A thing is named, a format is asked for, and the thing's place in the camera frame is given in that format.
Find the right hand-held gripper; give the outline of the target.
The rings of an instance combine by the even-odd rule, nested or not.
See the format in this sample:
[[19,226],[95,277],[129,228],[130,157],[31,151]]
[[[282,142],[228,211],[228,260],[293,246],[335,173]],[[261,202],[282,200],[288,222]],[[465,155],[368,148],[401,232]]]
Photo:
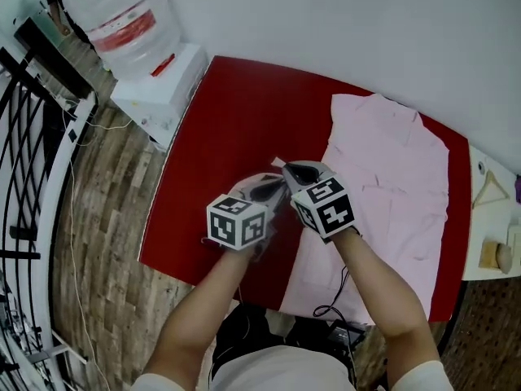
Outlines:
[[301,222],[327,244],[353,226],[355,217],[343,179],[322,162],[299,160],[282,167],[291,206]]

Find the pink robe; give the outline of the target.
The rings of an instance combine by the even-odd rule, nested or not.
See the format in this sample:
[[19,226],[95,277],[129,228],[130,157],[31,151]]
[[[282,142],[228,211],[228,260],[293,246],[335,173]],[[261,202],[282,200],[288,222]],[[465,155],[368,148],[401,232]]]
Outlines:
[[[449,205],[449,151],[420,114],[373,94],[336,94],[323,162],[348,186],[363,239],[431,308]],[[281,311],[310,316],[333,305],[350,321],[369,324],[333,244],[304,229]]]

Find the white side table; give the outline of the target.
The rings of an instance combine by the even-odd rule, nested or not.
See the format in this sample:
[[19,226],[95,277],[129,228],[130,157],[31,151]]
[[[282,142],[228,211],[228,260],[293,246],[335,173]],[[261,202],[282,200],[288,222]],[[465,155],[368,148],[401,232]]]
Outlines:
[[[507,279],[520,277],[521,271],[510,271],[508,275],[500,270],[479,268],[479,257],[485,240],[507,244],[507,233],[511,225],[521,224],[521,204],[515,199],[514,184],[516,175],[506,167],[487,156],[479,149],[469,146],[471,158],[471,198],[474,200],[484,185],[485,175],[478,170],[478,162],[483,161],[486,169],[492,170],[498,182],[509,193],[510,199],[471,208],[471,228],[466,263],[462,279],[464,281],[481,281],[492,279]],[[484,200],[497,199],[501,196],[499,190],[490,187]]]

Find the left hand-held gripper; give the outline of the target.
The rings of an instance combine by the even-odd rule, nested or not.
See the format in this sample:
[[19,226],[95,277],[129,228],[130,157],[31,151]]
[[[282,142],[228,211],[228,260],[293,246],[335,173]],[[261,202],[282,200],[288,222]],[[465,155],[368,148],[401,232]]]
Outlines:
[[261,173],[237,182],[207,206],[206,240],[238,253],[252,248],[258,261],[276,233],[274,221],[288,196],[281,174]]

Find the red tablecloth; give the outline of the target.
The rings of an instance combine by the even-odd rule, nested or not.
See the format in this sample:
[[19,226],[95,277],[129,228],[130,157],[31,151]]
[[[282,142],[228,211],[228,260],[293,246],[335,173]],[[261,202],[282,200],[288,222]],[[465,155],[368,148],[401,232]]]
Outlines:
[[[206,207],[237,182],[274,172],[270,163],[320,160],[331,133],[331,96],[368,96],[368,90],[294,68],[215,56],[180,123],[147,217],[139,261],[196,285],[220,257],[203,245]],[[445,223],[430,322],[449,321],[460,298],[471,227],[468,140],[419,114],[449,149],[448,220]],[[282,208],[277,233],[260,263],[241,283],[246,302],[282,310],[302,225]]]

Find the clear water jug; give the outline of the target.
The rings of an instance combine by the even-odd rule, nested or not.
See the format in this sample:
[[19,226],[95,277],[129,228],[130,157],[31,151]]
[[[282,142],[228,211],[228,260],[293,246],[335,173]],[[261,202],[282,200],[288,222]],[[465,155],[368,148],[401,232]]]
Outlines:
[[139,80],[171,54],[177,57],[181,28],[169,0],[63,0],[63,5],[117,80]]

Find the person's left forearm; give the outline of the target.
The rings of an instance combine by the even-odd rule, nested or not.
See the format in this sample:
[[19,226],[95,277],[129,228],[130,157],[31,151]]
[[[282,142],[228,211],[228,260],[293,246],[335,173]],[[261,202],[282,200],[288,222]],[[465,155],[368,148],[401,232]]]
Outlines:
[[173,309],[161,329],[146,374],[163,376],[194,391],[204,355],[221,326],[250,260],[253,247],[225,251],[204,279]]

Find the person's right forearm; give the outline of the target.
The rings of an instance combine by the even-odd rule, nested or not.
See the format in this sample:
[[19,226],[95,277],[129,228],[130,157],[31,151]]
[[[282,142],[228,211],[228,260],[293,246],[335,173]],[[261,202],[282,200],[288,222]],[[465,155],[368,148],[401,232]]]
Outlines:
[[438,361],[436,343],[414,290],[354,229],[333,235],[332,241],[386,341],[389,384],[424,362]]

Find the person's white shirt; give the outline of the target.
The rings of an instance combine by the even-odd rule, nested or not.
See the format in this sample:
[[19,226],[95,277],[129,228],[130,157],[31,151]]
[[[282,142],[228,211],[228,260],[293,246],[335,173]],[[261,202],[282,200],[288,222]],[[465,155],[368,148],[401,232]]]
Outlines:
[[[223,366],[208,391],[356,391],[348,369],[328,354],[285,345],[269,347]],[[402,376],[392,391],[453,391],[443,364],[425,362]]]

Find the light wooden box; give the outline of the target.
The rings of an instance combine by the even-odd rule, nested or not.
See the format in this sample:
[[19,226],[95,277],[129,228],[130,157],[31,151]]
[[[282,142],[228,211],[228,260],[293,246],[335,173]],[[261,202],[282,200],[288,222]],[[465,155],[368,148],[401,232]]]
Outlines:
[[500,266],[497,262],[499,246],[500,244],[496,241],[485,240],[483,242],[479,257],[479,268],[500,270]]

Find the black device with screen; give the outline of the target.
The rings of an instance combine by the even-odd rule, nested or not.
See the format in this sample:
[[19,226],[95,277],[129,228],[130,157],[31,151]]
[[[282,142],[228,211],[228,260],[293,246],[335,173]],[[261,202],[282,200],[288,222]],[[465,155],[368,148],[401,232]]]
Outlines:
[[365,337],[366,329],[362,325],[346,323],[337,319],[331,324],[327,339],[354,350]]

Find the wooden clothes hanger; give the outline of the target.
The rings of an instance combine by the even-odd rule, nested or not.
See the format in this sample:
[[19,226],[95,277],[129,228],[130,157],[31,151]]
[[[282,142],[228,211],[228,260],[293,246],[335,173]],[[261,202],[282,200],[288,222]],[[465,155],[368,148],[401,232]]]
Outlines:
[[[485,194],[490,187],[495,187],[497,190],[499,190],[499,192],[501,193],[501,196],[497,199],[484,200]],[[479,207],[481,205],[491,204],[491,203],[495,203],[498,201],[509,200],[509,199],[510,199],[509,193],[498,182],[493,171],[488,170],[485,174],[484,185],[481,187],[481,189],[479,190],[478,194],[476,195],[475,199],[472,202],[472,208],[476,209],[477,207]]]

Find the black metal railing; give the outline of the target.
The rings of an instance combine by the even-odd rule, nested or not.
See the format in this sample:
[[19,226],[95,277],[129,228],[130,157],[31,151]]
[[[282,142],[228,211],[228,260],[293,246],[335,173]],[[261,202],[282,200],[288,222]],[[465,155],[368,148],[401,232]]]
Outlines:
[[99,101],[33,20],[0,46],[0,391],[84,391],[86,363],[55,330],[51,284],[60,211]]

